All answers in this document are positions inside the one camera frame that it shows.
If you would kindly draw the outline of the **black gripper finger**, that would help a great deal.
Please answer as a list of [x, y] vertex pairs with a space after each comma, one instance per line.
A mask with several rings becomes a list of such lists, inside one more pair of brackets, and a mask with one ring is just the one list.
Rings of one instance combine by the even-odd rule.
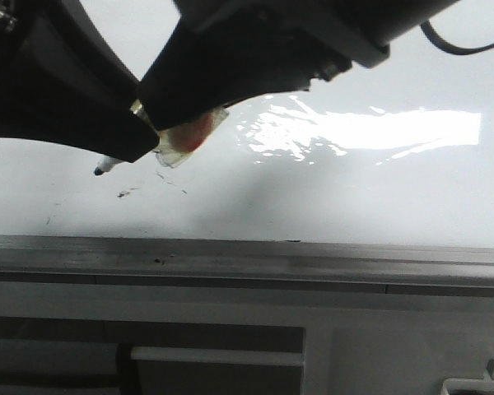
[[0, 138], [134, 162], [159, 142], [136, 87], [86, 12], [0, 12]]

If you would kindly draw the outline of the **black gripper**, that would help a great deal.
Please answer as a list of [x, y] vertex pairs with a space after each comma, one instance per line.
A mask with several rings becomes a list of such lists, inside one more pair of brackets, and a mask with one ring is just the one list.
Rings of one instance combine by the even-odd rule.
[[[187, 123], [211, 109], [259, 95], [308, 90], [313, 79], [331, 81], [349, 70], [350, 60], [373, 68], [389, 57], [392, 40], [455, 2], [174, 4], [182, 21], [137, 86], [136, 96], [156, 128]], [[249, 7], [275, 12], [299, 30], [279, 30], [255, 20], [217, 24]]]

